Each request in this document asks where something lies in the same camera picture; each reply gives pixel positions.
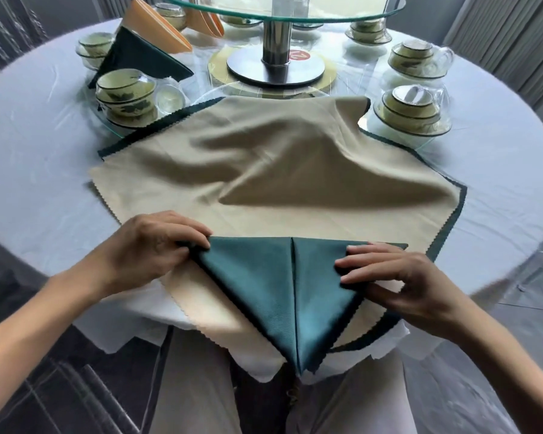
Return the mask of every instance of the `orange napkin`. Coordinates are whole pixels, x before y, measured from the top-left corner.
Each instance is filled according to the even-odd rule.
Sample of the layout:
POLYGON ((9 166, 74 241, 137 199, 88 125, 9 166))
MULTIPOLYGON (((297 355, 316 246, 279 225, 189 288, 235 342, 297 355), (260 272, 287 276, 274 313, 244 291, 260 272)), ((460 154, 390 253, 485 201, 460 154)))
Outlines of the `orange napkin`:
POLYGON ((193 51, 189 41, 143 0, 132 0, 120 25, 136 32, 164 52, 193 51))
POLYGON ((221 38, 224 35, 224 26, 216 14, 191 8, 185 9, 185 14, 188 28, 214 38, 221 38))

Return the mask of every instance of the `hand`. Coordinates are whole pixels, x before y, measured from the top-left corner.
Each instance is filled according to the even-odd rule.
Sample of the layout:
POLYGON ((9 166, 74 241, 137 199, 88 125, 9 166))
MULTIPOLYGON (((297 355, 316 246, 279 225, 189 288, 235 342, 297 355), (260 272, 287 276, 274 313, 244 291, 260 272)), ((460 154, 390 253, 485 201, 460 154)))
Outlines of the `hand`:
POLYGON ((397 312, 432 335, 455 341, 480 313, 484 314, 421 253, 369 243, 349 246, 348 255, 335 264, 341 269, 352 269, 341 277, 342 284, 363 283, 360 290, 367 299, 397 312), (378 280, 399 280, 405 286, 395 293, 373 283, 378 280))
POLYGON ((67 271, 93 289, 95 299, 143 286, 189 256, 189 241, 209 248, 212 231, 173 211, 137 215, 67 271))

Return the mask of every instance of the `left hand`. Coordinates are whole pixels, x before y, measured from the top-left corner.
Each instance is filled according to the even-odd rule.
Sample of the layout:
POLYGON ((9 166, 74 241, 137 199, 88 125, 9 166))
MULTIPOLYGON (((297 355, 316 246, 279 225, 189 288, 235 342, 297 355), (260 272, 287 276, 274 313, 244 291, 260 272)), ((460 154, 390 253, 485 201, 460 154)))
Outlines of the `left hand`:
POLYGON ((138 288, 187 260, 180 241, 209 248, 213 232, 193 219, 166 211, 137 215, 78 262, 67 275, 92 289, 95 299, 138 288))

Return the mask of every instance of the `floor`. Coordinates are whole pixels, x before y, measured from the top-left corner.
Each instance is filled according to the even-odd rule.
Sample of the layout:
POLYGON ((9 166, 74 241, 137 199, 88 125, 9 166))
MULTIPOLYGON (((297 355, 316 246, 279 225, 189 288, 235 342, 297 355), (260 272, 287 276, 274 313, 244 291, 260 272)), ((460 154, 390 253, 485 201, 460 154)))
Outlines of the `floor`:
MULTIPOLYGON (((525 275, 541 265, 543 254, 525 275)), ((0 248, 0 321, 43 282, 0 248)), ((543 275, 522 289, 510 290, 492 314, 543 368, 543 275)), ((70 328, 0 413, 0 434, 138 434, 158 354, 158 347, 135 338, 118 353, 105 355, 70 328)), ((455 345, 443 343, 423 361, 406 357, 404 362, 419 434, 518 432, 490 385, 455 345)), ((281 433, 281 414, 289 398, 278 402, 275 411, 266 407, 256 414, 252 406, 255 401, 269 402, 269 394, 290 383, 290 372, 282 370, 267 388, 238 368, 232 373, 240 385, 236 398, 244 433, 281 433)))

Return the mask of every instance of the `metal pole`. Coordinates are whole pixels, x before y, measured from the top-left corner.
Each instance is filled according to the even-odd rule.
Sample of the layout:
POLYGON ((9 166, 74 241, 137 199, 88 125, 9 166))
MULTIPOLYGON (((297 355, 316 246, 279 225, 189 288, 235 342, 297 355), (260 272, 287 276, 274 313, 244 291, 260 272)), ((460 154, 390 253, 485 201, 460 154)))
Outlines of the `metal pole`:
POLYGON ((292 23, 284 21, 264 21, 263 58, 266 65, 285 66, 290 61, 290 39, 292 23))

